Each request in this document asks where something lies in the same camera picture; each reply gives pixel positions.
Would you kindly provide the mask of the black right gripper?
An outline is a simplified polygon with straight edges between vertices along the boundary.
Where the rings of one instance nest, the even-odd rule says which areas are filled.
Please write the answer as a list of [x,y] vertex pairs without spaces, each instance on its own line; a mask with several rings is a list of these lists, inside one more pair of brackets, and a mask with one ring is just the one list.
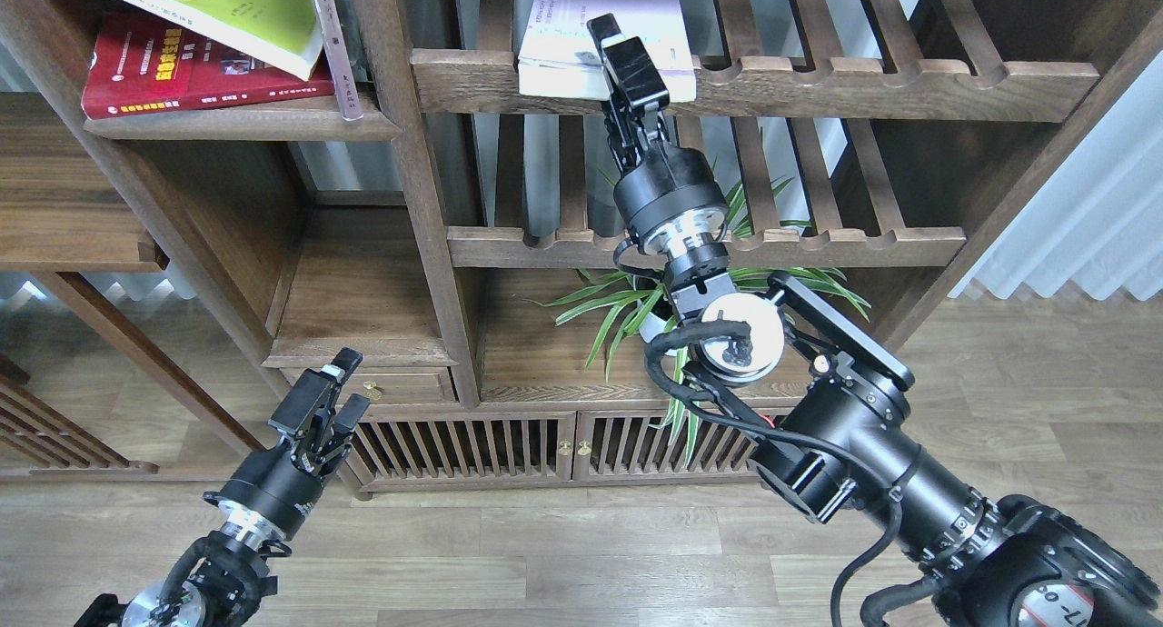
[[[614,202],[641,254],[678,255],[682,238],[721,237],[728,206],[706,156],[677,147],[661,109],[669,90],[638,36],[621,31],[614,14],[587,22],[608,87],[605,123],[620,171]],[[644,117],[632,111],[648,111]]]

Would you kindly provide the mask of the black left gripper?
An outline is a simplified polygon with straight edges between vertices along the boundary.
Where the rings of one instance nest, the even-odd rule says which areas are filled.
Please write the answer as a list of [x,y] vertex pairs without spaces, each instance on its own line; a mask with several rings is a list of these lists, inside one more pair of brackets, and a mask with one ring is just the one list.
[[280,441],[265,453],[250,453],[217,492],[204,501],[227,521],[220,529],[238,542],[287,542],[323,494],[349,453],[356,425],[369,407],[365,396],[349,396],[336,408],[338,392],[364,355],[343,348],[322,370],[306,370],[274,408],[267,423]]

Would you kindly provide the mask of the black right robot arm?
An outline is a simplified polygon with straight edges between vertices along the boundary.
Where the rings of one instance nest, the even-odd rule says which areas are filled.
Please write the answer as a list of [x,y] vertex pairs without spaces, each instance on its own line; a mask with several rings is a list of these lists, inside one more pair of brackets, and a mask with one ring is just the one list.
[[809,521],[850,507],[883,527],[832,586],[832,621],[852,573],[898,542],[921,577],[868,594],[866,626],[927,598],[951,626],[1156,626],[1160,587],[1122,553],[1029,497],[992,503],[902,433],[909,366],[792,275],[736,287],[725,195],[701,151],[669,138],[651,56],[614,15],[587,28],[608,86],[623,245],[666,258],[632,268],[677,322],[645,345],[648,375],[695,416],[752,439],[752,471]]

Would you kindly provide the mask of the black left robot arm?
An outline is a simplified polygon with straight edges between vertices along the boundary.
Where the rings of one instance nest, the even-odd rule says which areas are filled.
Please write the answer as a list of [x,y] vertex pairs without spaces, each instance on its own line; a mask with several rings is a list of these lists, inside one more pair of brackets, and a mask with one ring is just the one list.
[[195,540],[163,580],[131,603],[98,594],[80,626],[241,626],[262,598],[277,593],[270,558],[286,557],[288,541],[352,449],[354,427],[368,409],[364,396],[338,392],[363,356],[344,348],[328,365],[299,375],[270,419],[280,440],[250,453],[217,492],[204,501],[224,512],[224,523]]

